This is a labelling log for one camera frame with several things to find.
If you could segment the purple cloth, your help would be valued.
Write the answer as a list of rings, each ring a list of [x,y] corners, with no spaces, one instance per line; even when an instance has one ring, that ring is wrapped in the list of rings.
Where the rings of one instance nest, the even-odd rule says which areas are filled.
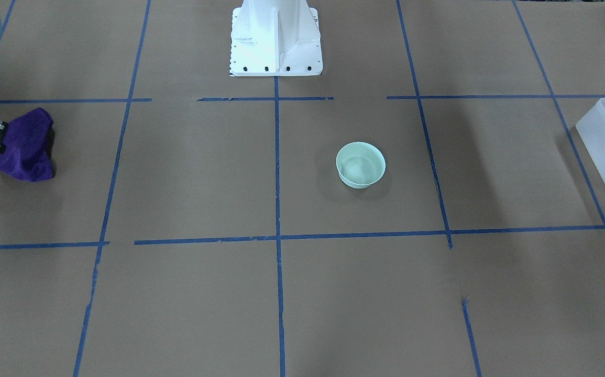
[[[20,181],[53,179],[54,137],[53,118],[41,107],[13,119],[4,136],[6,150],[0,153],[0,171]]]

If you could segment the mint green bowl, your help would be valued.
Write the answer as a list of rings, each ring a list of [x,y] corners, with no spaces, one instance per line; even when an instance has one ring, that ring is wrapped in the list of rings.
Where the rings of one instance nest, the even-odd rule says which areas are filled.
[[[386,173],[386,159],[376,146],[355,141],[344,145],[335,159],[339,179],[352,189],[366,189]]]

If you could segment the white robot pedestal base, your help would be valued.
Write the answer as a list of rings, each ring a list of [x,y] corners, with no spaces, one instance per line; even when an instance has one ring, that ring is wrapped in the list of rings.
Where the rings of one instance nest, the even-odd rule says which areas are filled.
[[[232,10],[229,74],[317,76],[324,70],[317,9],[307,1],[244,1]]]

